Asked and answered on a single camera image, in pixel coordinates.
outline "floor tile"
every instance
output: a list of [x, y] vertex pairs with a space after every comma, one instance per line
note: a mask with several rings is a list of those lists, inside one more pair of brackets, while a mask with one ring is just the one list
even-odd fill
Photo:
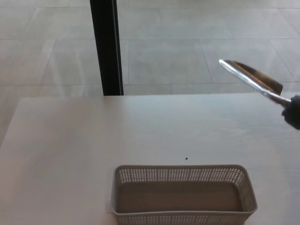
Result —
[[294, 80], [269, 40], [202, 40], [201, 44], [214, 83], [242, 82], [221, 67], [219, 59], [245, 63], [278, 81]]
[[29, 22], [25, 39], [92, 39], [93, 23], [88, 7], [38, 8]]
[[94, 40], [57, 40], [42, 85], [101, 84]]
[[0, 8], [0, 39], [20, 38], [34, 11], [34, 8]]
[[0, 40], [0, 85], [36, 85], [42, 80], [54, 40]]
[[129, 0], [131, 8], [174, 8], [180, 7], [182, 0]]
[[81, 97], [83, 85], [40, 86], [37, 95], [39, 97]]
[[6, 99], [13, 94], [13, 92], [13, 86], [0, 86], [0, 108], [2, 107]]
[[71, 0], [70, 7], [90, 7], [90, 0]]
[[88, 97], [100, 97], [103, 96], [103, 90], [101, 85], [85, 85], [83, 90], [83, 96]]
[[129, 8], [129, 0], [117, 0], [118, 8]]
[[273, 39], [271, 43], [296, 81], [300, 81], [300, 39]]
[[232, 38], [218, 10], [162, 9], [167, 39]]
[[198, 40], [129, 42], [129, 84], [210, 83]]
[[298, 0], [245, 0], [248, 8], [300, 8]]
[[124, 85], [124, 95], [170, 95], [169, 84]]
[[6, 7], [10, 0], [0, 0], [0, 7]]
[[9, 7], [67, 7], [70, 0], [9, 0]]
[[121, 65], [122, 65], [122, 77], [123, 84], [128, 84], [128, 48], [129, 41], [120, 41], [121, 49]]
[[[281, 82], [281, 84], [283, 85], [282, 91], [300, 91], [300, 82]], [[291, 98], [291, 96], [285, 95], [283, 95], [283, 97]]]
[[235, 38], [299, 38], [277, 9], [223, 9]]
[[163, 27], [159, 9], [120, 8], [120, 39], [161, 39]]
[[245, 83], [172, 84], [173, 94], [220, 94], [255, 92]]
[[279, 11], [300, 35], [300, 8], [280, 9]]
[[246, 8], [242, 0], [181, 0], [180, 8]]

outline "white table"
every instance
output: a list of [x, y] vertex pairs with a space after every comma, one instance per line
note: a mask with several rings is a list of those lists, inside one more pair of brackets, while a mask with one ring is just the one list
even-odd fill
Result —
[[24, 98], [0, 149], [0, 224], [115, 224], [122, 164], [241, 164], [258, 203], [246, 224], [298, 225], [300, 131], [281, 111], [259, 94]]

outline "plastic basket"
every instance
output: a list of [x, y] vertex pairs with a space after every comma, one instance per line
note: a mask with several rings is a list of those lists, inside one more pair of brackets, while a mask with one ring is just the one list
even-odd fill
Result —
[[119, 225], [241, 225], [256, 209], [240, 165], [122, 165], [114, 173]]

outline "black pole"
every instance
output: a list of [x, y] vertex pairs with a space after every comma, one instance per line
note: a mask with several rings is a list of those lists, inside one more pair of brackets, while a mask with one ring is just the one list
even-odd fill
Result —
[[124, 95], [116, 0], [90, 0], [103, 94]]

